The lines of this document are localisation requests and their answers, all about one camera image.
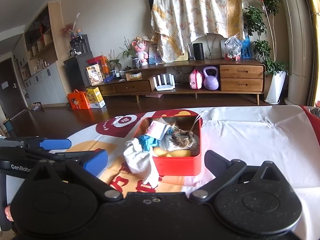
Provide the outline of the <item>cereal box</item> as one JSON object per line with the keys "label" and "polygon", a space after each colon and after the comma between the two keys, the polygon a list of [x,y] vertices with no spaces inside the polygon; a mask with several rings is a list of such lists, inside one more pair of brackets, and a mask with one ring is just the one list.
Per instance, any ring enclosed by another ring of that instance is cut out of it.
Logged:
{"label": "cereal box", "polygon": [[103,76],[100,71],[99,64],[94,64],[86,67],[87,75],[92,86],[96,86],[103,83]]}

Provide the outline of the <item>wooden TV cabinet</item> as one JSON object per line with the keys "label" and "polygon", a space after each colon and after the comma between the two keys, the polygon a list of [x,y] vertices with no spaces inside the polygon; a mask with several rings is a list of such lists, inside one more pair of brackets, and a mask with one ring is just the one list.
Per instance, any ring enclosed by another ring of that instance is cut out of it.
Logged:
{"label": "wooden TV cabinet", "polygon": [[[192,89],[189,83],[189,76],[193,72],[202,73],[204,68],[208,69],[203,73],[213,75],[218,81],[216,90],[208,90],[202,86],[200,89]],[[139,100],[140,95],[156,94],[254,94],[257,97],[257,104],[260,102],[260,95],[264,93],[265,67],[258,60],[248,59],[240,61],[227,61],[224,59],[211,60],[190,60],[173,63],[151,64],[139,69],[131,69],[126,72],[141,73],[141,77],[133,80],[121,81],[114,79],[109,83],[99,85],[102,96],[133,95]],[[175,89],[157,91],[156,85],[159,82],[157,76],[167,79],[170,82],[172,76],[176,82]]]}

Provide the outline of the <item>pink white packet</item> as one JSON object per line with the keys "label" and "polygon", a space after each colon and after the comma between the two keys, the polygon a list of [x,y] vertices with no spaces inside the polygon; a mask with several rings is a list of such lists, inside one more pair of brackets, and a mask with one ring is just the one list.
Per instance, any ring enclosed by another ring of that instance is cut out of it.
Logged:
{"label": "pink white packet", "polygon": [[153,120],[148,129],[146,130],[145,135],[148,135],[149,137],[152,137],[157,140],[162,140],[169,128],[169,124]]}

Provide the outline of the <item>standing air conditioner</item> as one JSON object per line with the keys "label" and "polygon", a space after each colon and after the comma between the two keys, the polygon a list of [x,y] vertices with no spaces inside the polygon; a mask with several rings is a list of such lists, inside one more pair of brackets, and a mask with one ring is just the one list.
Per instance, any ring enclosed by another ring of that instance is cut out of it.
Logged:
{"label": "standing air conditioner", "polygon": [[307,0],[282,0],[289,37],[289,91],[286,101],[306,105],[313,64],[313,31]]}

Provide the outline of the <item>tall green potted plant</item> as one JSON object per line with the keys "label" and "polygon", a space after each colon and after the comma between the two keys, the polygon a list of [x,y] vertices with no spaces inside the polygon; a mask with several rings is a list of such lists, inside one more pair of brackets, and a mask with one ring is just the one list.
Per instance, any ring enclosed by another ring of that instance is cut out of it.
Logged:
{"label": "tall green potted plant", "polygon": [[277,40],[274,17],[279,13],[281,0],[257,0],[260,7],[253,5],[244,9],[244,30],[248,36],[257,35],[253,41],[253,53],[265,66],[267,75],[288,73],[287,65],[277,60]]}

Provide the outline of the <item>small flat box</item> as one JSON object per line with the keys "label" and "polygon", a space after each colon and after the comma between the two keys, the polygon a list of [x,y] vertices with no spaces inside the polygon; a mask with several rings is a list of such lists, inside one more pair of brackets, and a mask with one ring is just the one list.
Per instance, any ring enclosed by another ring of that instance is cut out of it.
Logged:
{"label": "small flat box", "polygon": [[125,73],[125,76],[126,76],[127,81],[137,80],[142,77],[142,73],[141,72],[127,72],[127,73]]}

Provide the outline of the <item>patterned hanging cloth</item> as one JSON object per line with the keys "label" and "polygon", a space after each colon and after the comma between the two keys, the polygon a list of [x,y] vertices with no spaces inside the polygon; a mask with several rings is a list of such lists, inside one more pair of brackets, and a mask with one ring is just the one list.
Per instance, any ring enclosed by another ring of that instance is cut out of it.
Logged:
{"label": "patterned hanging cloth", "polygon": [[153,0],[151,38],[165,63],[207,34],[244,38],[244,0]]}

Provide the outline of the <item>small potted green plant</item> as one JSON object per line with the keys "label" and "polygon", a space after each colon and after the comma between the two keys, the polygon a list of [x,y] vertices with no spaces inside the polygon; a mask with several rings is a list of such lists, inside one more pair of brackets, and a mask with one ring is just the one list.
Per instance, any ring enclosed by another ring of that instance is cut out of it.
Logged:
{"label": "small potted green plant", "polygon": [[129,39],[126,39],[124,37],[124,44],[123,47],[120,47],[121,53],[122,53],[122,57],[127,57],[127,58],[131,58],[132,60],[132,68],[139,68],[140,64],[139,64],[139,59],[136,56],[136,51],[133,47],[133,45],[130,43]]}

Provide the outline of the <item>clear plastic bag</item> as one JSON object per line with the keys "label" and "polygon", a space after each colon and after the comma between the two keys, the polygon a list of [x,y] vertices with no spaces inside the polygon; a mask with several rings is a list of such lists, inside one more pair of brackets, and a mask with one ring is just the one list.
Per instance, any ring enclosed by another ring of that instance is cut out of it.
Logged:
{"label": "clear plastic bag", "polygon": [[231,36],[225,41],[224,57],[228,61],[241,60],[242,43],[236,36]]}

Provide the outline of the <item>yellow carton box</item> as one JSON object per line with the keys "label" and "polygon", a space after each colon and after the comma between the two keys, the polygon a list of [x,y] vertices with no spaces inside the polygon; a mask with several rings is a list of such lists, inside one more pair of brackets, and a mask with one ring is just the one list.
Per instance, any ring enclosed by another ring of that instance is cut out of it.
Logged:
{"label": "yellow carton box", "polygon": [[105,101],[98,87],[86,89],[86,98],[91,108],[103,108]]}

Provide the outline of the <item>pink plush doll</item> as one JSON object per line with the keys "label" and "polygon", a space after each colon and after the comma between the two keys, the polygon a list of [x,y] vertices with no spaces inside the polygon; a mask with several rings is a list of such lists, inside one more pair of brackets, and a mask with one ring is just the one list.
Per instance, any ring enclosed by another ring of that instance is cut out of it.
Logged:
{"label": "pink plush doll", "polygon": [[142,37],[137,36],[134,41],[131,43],[134,51],[135,56],[138,58],[138,61],[141,66],[148,65],[148,53],[145,51],[146,49],[146,42]]}

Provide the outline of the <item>black cylindrical speaker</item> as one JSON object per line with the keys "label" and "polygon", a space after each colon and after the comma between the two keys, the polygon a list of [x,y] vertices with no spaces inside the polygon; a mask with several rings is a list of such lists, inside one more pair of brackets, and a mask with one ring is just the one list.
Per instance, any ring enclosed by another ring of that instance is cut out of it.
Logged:
{"label": "black cylindrical speaker", "polygon": [[204,60],[203,43],[193,43],[195,60]]}

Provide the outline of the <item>blue packaged item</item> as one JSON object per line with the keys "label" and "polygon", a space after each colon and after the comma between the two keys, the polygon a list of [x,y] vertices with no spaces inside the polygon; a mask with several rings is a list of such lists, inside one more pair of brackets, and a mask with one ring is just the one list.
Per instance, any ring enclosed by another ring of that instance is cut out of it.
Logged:
{"label": "blue packaged item", "polygon": [[245,39],[241,42],[241,58],[242,59],[251,59],[252,58],[252,50],[249,36],[245,36]]}

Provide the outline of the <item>white plant pot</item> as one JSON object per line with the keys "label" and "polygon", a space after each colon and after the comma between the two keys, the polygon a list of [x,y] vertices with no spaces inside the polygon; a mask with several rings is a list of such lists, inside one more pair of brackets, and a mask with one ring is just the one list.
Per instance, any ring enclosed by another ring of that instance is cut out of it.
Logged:
{"label": "white plant pot", "polygon": [[277,105],[280,102],[280,95],[283,90],[286,76],[287,73],[285,71],[281,71],[276,75],[268,75],[270,78],[266,79],[265,102],[272,105]]}

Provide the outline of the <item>printed tablecloth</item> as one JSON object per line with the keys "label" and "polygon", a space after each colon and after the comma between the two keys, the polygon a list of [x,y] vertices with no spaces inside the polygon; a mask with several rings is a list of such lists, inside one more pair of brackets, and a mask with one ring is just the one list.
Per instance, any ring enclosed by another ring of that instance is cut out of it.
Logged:
{"label": "printed tablecloth", "polygon": [[319,239],[319,143],[315,128],[299,106],[170,109],[120,115],[70,136],[72,151],[103,148],[108,164],[99,178],[118,191],[191,193],[213,175],[203,167],[196,176],[161,176],[156,188],[132,174],[123,157],[125,142],[149,117],[201,116],[201,150],[248,165],[273,161],[299,196],[302,217],[295,229],[301,239]]}

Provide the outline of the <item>yellow curtain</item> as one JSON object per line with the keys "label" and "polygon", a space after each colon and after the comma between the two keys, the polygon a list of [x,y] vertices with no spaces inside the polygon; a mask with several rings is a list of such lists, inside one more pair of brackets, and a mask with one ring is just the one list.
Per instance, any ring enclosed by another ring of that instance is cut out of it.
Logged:
{"label": "yellow curtain", "polygon": [[311,86],[311,106],[319,101],[319,0],[309,0],[314,37],[314,68]]}

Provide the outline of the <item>white wifi router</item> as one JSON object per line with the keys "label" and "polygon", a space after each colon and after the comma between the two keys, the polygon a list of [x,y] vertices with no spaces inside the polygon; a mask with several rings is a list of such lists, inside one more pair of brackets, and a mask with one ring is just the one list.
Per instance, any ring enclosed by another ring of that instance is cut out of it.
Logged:
{"label": "white wifi router", "polygon": [[155,90],[158,92],[174,90],[175,78],[172,74],[162,74],[153,77]]}

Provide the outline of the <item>black cabinet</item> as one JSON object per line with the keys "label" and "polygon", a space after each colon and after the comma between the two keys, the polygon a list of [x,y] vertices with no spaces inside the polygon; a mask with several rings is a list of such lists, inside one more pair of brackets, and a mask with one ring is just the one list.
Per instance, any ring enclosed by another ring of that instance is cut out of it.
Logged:
{"label": "black cabinet", "polygon": [[86,34],[70,41],[69,59],[64,61],[64,67],[71,91],[84,90],[91,86],[87,74],[87,63],[93,57],[89,40]]}

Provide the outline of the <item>white cloth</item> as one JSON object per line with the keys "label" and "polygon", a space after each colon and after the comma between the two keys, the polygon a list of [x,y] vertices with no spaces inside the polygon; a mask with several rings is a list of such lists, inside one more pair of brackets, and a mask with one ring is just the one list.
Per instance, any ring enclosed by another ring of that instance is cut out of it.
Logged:
{"label": "white cloth", "polygon": [[125,142],[123,156],[132,174],[143,178],[143,184],[149,184],[152,189],[158,186],[159,172],[153,160],[156,155],[151,149],[143,151],[137,138]]}

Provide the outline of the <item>red rectangular tin box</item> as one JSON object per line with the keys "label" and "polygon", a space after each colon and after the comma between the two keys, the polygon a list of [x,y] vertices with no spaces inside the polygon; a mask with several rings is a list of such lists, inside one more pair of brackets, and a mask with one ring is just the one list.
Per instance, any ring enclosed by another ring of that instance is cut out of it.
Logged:
{"label": "red rectangular tin box", "polygon": [[[164,119],[172,118],[173,122],[181,129],[189,129],[196,119],[196,115],[162,116]],[[193,133],[198,136],[199,143],[190,157],[153,157],[159,175],[161,176],[196,176],[201,172],[201,126],[198,120],[193,128]]]}

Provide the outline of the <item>blue rubber glove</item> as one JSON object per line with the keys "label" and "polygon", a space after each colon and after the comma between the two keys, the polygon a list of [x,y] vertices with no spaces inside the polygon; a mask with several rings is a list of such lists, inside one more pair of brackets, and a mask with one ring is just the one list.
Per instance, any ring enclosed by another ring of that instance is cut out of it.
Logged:
{"label": "blue rubber glove", "polygon": [[[170,135],[172,136],[173,133],[173,129],[169,128],[166,132],[165,135]],[[140,145],[142,146],[142,150],[149,152],[151,149],[155,148],[155,147],[159,147],[159,142],[160,140],[154,139],[152,137],[149,137],[148,135],[140,135],[137,137]]]}

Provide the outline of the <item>pink small bag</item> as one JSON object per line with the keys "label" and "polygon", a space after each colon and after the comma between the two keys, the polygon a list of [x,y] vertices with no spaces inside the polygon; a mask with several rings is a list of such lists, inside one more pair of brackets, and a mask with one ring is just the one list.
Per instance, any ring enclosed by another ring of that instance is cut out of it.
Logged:
{"label": "pink small bag", "polygon": [[193,69],[189,75],[189,86],[191,89],[199,90],[202,88],[202,73],[198,70]]}

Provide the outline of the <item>purple kettlebell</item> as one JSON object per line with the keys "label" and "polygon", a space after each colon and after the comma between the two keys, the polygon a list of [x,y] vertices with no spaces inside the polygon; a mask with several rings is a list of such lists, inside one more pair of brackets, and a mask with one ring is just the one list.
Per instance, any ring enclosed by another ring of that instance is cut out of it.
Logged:
{"label": "purple kettlebell", "polygon": [[[213,70],[214,75],[208,75],[207,71]],[[214,66],[208,66],[203,68],[204,81],[203,85],[207,90],[217,90],[219,88],[218,75],[219,70]]]}

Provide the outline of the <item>orange gift bag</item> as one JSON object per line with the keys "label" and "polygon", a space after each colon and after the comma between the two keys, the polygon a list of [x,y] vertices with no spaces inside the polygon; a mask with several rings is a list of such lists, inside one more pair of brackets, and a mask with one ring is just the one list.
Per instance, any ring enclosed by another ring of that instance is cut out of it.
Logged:
{"label": "orange gift bag", "polygon": [[75,89],[67,95],[67,98],[72,110],[87,110],[91,108],[83,90],[78,91]]}

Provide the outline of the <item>wooden wall shelf unit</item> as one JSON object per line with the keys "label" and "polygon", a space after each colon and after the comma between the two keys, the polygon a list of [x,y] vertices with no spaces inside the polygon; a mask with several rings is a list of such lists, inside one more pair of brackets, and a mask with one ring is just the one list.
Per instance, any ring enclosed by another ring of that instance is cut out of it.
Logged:
{"label": "wooden wall shelf unit", "polygon": [[64,106],[71,92],[63,62],[67,38],[61,4],[49,2],[31,21],[12,52],[22,76],[22,89],[30,103]]}

